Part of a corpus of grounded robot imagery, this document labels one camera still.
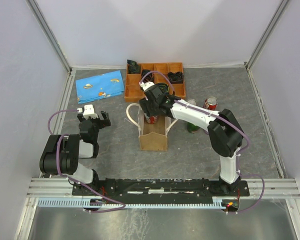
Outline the red soda can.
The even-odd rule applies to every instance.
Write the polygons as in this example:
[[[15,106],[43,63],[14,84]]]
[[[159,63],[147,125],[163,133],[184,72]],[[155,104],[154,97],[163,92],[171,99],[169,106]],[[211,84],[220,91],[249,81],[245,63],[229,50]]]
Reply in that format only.
[[[158,121],[158,116],[148,116],[147,114],[145,114],[145,120],[148,124],[155,124]]]

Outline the green glass bottle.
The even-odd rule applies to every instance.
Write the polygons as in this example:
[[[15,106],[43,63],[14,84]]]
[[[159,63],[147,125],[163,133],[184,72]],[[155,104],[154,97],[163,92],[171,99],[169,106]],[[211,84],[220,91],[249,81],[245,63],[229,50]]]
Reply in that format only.
[[[187,131],[189,133],[195,134],[200,130],[200,127],[197,125],[194,125],[193,123],[188,122],[187,123]]]

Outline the red coke can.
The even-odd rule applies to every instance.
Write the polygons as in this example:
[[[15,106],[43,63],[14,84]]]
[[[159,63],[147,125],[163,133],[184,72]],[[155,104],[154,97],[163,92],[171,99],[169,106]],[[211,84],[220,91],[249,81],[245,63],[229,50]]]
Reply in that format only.
[[[218,101],[213,96],[206,98],[203,104],[204,109],[211,110],[211,111],[214,111],[217,108],[217,106],[218,106]]]

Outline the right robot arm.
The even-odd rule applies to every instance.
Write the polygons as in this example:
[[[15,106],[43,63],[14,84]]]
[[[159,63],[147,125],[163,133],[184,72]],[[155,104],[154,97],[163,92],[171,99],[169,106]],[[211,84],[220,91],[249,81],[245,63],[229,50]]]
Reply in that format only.
[[[146,82],[139,85],[145,95],[139,104],[148,117],[164,116],[186,121],[208,133],[212,149],[220,159],[219,189],[226,196],[236,192],[241,180],[237,157],[244,133],[233,113],[228,109],[218,112],[196,106],[169,94],[159,84]]]

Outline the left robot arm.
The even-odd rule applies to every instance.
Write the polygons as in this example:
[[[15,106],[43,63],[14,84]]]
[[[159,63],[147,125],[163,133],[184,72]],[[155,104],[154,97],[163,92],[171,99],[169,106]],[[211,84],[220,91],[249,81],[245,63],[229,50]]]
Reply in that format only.
[[[79,133],[61,136],[51,134],[39,161],[43,174],[66,176],[76,184],[83,184],[89,195],[96,195],[101,189],[99,176],[94,169],[83,166],[79,159],[95,159],[99,154],[98,136],[101,129],[111,126],[109,113],[102,111],[98,116],[92,105],[77,109]]]

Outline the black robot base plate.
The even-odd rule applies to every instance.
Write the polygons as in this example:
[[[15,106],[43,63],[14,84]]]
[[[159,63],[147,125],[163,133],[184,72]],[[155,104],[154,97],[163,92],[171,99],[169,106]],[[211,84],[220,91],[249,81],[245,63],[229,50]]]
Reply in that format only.
[[[220,179],[127,179],[107,178],[91,187],[106,204],[126,205],[181,205],[211,204],[213,197],[248,197],[250,191],[245,180],[228,186]]]

